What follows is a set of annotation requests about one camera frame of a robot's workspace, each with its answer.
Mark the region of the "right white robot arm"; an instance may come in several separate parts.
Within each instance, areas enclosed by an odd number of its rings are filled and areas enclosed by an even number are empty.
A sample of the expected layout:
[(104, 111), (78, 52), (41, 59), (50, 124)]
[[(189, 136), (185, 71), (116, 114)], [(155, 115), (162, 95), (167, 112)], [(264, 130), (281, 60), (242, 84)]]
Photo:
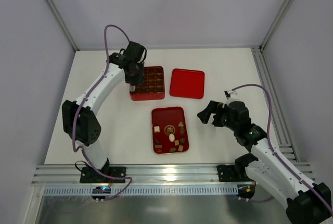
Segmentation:
[(271, 144), (268, 134), (252, 123), (244, 102), (210, 101), (197, 116), (203, 124), (212, 118), (213, 126), (233, 132), (248, 151), (235, 160), (236, 173), (263, 186), (285, 209), (291, 223), (322, 223), (332, 217), (330, 188), (305, 176)]

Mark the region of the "red box lid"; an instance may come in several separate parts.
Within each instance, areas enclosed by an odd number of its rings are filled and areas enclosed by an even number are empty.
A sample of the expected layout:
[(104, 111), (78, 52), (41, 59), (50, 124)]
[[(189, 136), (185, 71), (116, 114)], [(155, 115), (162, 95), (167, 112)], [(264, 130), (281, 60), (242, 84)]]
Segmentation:
[(173, 97), (202, 99), (204, 97), (205, 73), (200, 70), (172, 70), (169, 94)]

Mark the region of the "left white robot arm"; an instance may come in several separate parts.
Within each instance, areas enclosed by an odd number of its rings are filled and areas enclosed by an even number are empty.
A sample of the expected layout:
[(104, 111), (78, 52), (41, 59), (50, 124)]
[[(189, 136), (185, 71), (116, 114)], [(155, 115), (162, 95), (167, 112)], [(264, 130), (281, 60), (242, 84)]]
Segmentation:
[(80, 151), (85, 159), (81, 169), (81, 183), (123, 183), (118, 173), (113, 175), (99, 137), (101, 125), (97, 114), (112, 90), (122, 81), (131, 87), (144, 82), (144, 61), (147, 50), (130, 41), (127, 48), (107, 55), (105, 70), (76, 100), (66, 100), (61, 107), (64, 132), (72, 140), (74, 152)]

